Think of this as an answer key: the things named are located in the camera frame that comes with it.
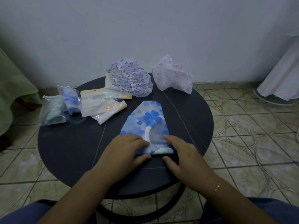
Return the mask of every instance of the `dark gray table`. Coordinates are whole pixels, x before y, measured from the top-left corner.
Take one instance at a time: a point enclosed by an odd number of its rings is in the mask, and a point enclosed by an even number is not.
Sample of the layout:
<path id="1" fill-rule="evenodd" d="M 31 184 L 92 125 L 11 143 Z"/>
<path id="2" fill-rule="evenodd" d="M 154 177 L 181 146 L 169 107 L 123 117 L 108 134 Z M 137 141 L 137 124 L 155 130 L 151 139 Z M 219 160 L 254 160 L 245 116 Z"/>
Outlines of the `dark gray table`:
<path id="1" fill-rule="evenodd" d="M 86 171 L 96 164 L 105 147 L 120 133 L 127 117 L 141 102 L 147 100 L 155 100 L 162 104 L 171 135 L 176 135 L 186 142 L 194 144 L 200 154 L 204 155 L 211 143 L 214 129 L 212 113 L 206 101 L 195 90 L 190 95 L 173 88 L 160 91 L 156 87 L 153 77 L 151 78 L 154 88 L 150 95 L 126 100 L 128 107 L 102 125 L 91 117 L 87 117 L 78 125 L 64 123 L 42 126 L 38 135 L 38 148 L 48 170 L 64 184 L 72 187 Z M 104 85 L 105 77 L 102 77 L 77 87 L 77 90 L 98 89 Z M 151 160 L 115 184 L 105 198 L 132 199 L 147 196 L 177 183 L 178 179 L 167 169 L 162 156 L 153 155 Z M 168 156 L 178 162 L 177 154 Z M 157 215 L 161 216 L 176 203 L 183 189 L 184 186 L 168 206 L 159 209 L 153 215 L 135 219 L 130 217 L 129 221 L 124 221 L 123 217 L 119 217 L 119 221 L 140 223 L 155 219 Z M 103 208 L 99 208 L 99 210 L 106 213 Z"/>

